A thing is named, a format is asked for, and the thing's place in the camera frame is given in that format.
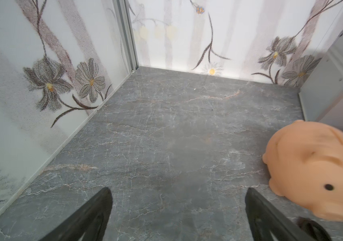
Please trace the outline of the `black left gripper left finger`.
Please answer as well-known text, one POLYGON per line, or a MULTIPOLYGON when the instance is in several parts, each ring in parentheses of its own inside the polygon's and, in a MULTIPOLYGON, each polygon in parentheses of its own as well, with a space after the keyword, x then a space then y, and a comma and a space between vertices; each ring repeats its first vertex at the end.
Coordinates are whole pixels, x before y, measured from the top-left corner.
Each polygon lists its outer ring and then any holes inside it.
POLYGON ((113 197, 108 187, 102 188, 42 241, 101 241, 111 215, 113 197))

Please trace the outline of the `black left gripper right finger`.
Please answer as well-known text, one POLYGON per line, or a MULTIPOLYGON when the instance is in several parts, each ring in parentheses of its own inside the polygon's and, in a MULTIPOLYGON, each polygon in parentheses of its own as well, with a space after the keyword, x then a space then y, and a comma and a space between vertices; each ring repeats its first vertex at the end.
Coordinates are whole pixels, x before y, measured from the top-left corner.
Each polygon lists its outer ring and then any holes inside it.
POLYGON ((311 241, 312 238, 287 219, 254 188, 245 196, 246 214, 255 241, 311 241))

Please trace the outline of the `black round piggy bank plug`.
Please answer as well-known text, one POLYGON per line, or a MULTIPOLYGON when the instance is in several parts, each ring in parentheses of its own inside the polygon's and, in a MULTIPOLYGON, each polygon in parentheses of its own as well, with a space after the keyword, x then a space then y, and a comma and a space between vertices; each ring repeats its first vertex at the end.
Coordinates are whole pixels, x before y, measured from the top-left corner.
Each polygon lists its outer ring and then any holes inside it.
POLYGON ((332 241, 332 238, 327 231, 320 224, 311 219, 299 218, 297 225, 315 241, 332 241))

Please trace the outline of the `pink piggy bank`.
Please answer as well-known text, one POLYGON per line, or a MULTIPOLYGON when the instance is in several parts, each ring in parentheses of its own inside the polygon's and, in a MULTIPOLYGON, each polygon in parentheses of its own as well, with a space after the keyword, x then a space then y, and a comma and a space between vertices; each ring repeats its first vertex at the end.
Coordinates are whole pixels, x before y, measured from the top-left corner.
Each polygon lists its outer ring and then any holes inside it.
POLYGON ((278 196, 318 218, 343 222, 343 132, 296 120, 277 131, 262 157, 278 196))

